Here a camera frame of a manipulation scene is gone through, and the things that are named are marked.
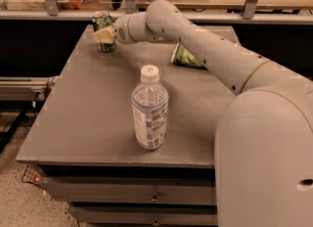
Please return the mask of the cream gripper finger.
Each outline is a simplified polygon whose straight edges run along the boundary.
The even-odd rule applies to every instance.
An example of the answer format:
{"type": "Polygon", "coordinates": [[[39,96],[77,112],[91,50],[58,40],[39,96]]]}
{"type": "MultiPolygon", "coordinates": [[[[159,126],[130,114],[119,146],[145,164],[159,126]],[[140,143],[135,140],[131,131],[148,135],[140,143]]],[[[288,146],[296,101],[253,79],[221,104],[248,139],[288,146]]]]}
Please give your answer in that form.
{"type": "Polygon", "coordinates": [[[110,25],[93,32],[93,38],[98,43],[113,44],[115,41],[115,31],[110,25]]]}

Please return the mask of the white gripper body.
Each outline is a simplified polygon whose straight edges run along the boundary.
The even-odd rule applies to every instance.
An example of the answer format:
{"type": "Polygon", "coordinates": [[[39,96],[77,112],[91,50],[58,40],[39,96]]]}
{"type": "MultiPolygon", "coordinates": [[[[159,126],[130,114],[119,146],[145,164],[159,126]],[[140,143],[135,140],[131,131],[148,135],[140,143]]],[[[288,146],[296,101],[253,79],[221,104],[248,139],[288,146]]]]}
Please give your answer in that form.
{"type": "Polygon", "coordinates": [[[129,44],[131,42],[131,37],[128,31],[128,22],[129,16],[125,15],[118,18],[113,23],[115,37],[120,43],[129,44]]]}

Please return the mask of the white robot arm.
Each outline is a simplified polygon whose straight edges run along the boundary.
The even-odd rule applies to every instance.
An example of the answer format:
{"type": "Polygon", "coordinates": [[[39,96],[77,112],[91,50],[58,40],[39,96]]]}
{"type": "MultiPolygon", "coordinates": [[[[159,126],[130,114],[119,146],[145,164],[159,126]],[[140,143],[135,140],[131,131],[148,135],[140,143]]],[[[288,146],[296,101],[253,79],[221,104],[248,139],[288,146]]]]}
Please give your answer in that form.
{"type": "Polygon", "coordinates": [[[176,42],[235,95],[217,124],[219,227],[313,227],[313,83],[156,0],[97,30],[102,43],[176,42]]]}

